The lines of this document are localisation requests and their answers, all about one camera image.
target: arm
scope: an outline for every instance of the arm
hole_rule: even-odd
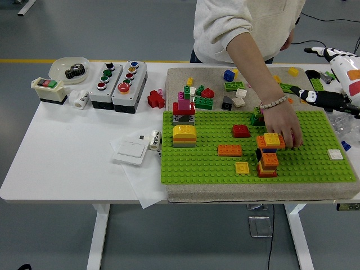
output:
[[[234,37],[226,50],[263,104],[270,104],[284,96],[282,89],[266,67],[250,33],[242,33]],[[287,147],[300,146],[302,131],[298,117],[289,102],[264,110],[264,119],[268,132],[282,133]],[[294,145],[291,133],[295,137]]]

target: white table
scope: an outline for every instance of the white table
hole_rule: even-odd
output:
[[[95,86],[96,76],[102,65],[100,62],[91,62],[88,78],[70,87],[89,90]],[[93,204],[97,210],[97,218],[87,269],[99,269],[110,204],[138,203],[124,170],[112,162],[113,149],[110,142],[139,129],[162,123],[164,109],[152,109],[147,104],[146,97],[151,90],[165,88],[169,68],[185,68],[190,65],[214,66],[147,63],[148,80],[135,114],[96,110],[90,101],[84,110],[71,107],[67,101],[62,106],[41,102],[0,189],[0,197],[9,203]],[[273,66],[296,66],[318,71],[330,69],[328,65]],[[334,83],[330,90],[339,89],[340,84]],[[360,157],[356,150],[358,149],[352,148],[349,156],[356,173],[360,175]],[[360,202],[360,193],[351,200],[327,201],[335,202]],[[286,211],[300,266],[302,269],[313,269],[298,214],[304,206],[304,202],[288,204]]]

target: red lego brick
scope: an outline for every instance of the red lego brick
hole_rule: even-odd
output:
[[[234,125],[232,135],[234,138],[250,138],[250,132],[246,125]]]
[[[195,103],[190,102],[188,110],[179,110],[179,103],[173,102],[173,115],[195,115]]]
[[[152,108],[159,107],[161,109],[165,107],[165,100],[155,90],[152,90],[150,92],[150,95],[147,97],[147,103]]]
[[[210,88],[206,88],[201,92],[201,96],[207,98],[213,98],[215,96],[215,93]]]

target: table leg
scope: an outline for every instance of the table leg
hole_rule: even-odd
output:
[[[291,229],[292,239],[294,240],[300,269],[314,270],[308,243],[306,242],[305,233],[299,216],[299,212],[305,206],[306,204],[285,204],[285,210]]]
[[[101,266],[102,249],[106,235],[107,219],[110,204],[93,204],[97,211],[94,234],[92,236],[87,270],[99,270]]]

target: robotic hand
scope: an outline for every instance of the robotic hand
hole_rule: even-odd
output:
[[[305,52],[324,57],[341,84],[346,96],[341,93],[315,92],[291,87],[291,91],[309,104],[344,111],[360,119],[360,57],[333,48],[306,48]]]

